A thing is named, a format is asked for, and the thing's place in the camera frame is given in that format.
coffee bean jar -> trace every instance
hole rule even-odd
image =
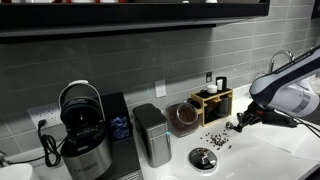
[[[166,108],[171,132],[177,137],[193,133],[198,127],[196,108],[187,102],[173,104]]]

wall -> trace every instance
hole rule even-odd
[[[268,17],[179,31],[0,45],[0,149],[9,155],[40,146],[27,108],[54,103],[68,82],[88,79],[102,93],[123,91],[129,109],[181,101],[206,86],[205,72],[236,88],[266,72],[281,50],[296,56],[315,46],[314,0],[272,0]],[[154,82],[166,80],[156,98]],[[56,139],[64,126],[45,130]]]

wooden rack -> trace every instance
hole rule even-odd
[[[213,124],[227,116],[230,116],[232,112],[232,97],[232,89],[219,91],[215,94],[208,94],[206,91],[192,93],[191,99],[200,104],[200,109],[197,109],[197,113],[199,115],[199,124],[204,127],[209,124]],[[228,98],[228,113],[223,116],[219,116],[216,113],[219,108],[219,105],[221,105],[220,103],[222,98]]]

espresso machine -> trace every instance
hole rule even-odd
[[[75,87],[88,88],[96,95],[66,100]],[[143,180],[122,93],[100,96],[88,81],[74,81],[60,93],[59,106],[68,134],[61,156],[72,179]]]

small jar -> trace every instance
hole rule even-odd
[[[193,133],[198,127],[196,108],[187,102],[171,105],[166,108],[171,132],[177,137]]]

